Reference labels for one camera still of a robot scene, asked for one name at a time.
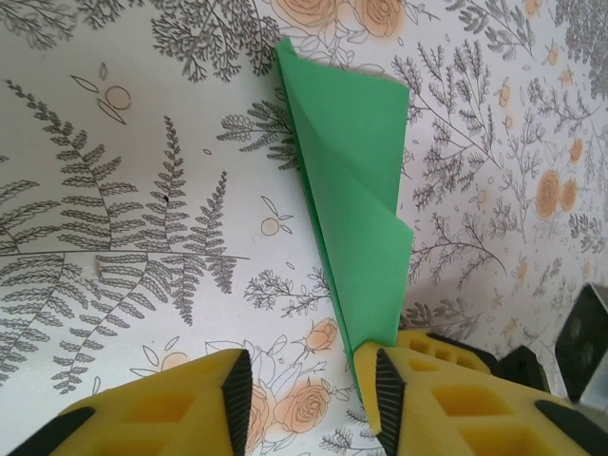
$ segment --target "leaf illustration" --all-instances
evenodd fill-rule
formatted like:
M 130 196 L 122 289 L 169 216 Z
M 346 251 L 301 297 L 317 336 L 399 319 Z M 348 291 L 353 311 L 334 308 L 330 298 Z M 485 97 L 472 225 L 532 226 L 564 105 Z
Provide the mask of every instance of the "leaf illustration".
M 78 84 L 84 90 L 88 90 L 89 92 L 93 93 L 99 93 L 99 88 L 97 88 L 97 86 L 91 83 L 89 80 L 71 74 L 69 75 L 69 77 L 76 81 L 76 84 Z
M 169 352 L 175 346 L 175 344 L 178 343 L 178 340 L 180 340 L 180 337 L 176 335 L 169 342 L 167 342 L 167 345 L 164 346 L 164 350 Z
M 159 357 L 152 349 L 146 347 L 145 345 L 142 345 L 142 350 L 143 354 L 145 354 L 145 357 L 148 359 L 149 363 L 152 366 L 157 367 L 161 363 L 161 361 L 159 361 Z

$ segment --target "yellow plastic part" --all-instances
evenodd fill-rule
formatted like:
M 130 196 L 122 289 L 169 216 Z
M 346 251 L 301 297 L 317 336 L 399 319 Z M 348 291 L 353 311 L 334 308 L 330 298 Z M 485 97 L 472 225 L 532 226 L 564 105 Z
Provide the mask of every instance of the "yellow plastic part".
M 52 456 L 233 455 L 221 386 L 241 353 L 220 351 L 73 404 L 61 414 L 96 411 Z
M 443 359 L 441 352 L 438 357 L 437 349 L 447 348 L 436 344 L 449 346 L 444 342 L 429 339 L 427 349 L 413 350 L 410 344 L 422 347 L 419 344 L 428 342 L 428 338 L 407 333 L 400 334 L 399 347 L 384 348 L 406 383 L 398 455 L 587 454 L 535 407 L 535 402 L 541 399 L 571 408 L 568 403 L 546 392 L 488 375 L 483 369 L 472 369 L 472 365 L 463 366 L 458 363 L 459 356 L 465 355 L 463 349 L 450 347 L 447 359 Z M 376 435 L 383 431 L 375 381 L 380 348 L 367 342 L 354 354 L 364 407 Z M 480 367 L 478 361 L 472 362 Z

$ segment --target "black rubber pad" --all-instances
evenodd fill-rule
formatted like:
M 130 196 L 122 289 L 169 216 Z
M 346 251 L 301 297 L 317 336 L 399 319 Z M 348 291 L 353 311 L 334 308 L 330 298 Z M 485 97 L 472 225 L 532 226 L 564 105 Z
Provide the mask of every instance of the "black rubber pad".
M 82 407 L 52 419 L 9 456 L 49 456 L 94 413 L 95 408 Z
M 376 396 L 382 431 L 376 437 L 387 456 L 397 456 L 399 450 L 405 393 L 406 382 L 392 365 L 387 353 L 379 350 L 376 355 Z
M 228 432 L 232 450 L 236 456 L 245 454 L 252 386 L 251 360 L 249 352 L 243 350 L 221 386 L 228 420 Z

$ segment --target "green paper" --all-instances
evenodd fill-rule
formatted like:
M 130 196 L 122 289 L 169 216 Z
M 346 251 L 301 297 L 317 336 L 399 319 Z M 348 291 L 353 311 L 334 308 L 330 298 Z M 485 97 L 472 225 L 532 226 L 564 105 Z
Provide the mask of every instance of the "green paper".
M 317 246 L 347 357 L 394 346 L 412 231 L 395 216 L 409 91 L 276 50 Z

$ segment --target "yellow clamp jaw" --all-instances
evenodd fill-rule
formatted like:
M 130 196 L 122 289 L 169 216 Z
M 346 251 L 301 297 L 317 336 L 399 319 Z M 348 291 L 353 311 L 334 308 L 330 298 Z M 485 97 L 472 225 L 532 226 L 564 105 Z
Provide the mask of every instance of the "yellow clamp jaw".
M 608 454 L 608 434 L 569 403 L 496 376 L 509 375 L 501 363 L 454 344 L 406 331 L 396 347 L 355 352 L 371 431 L 388 456 Z

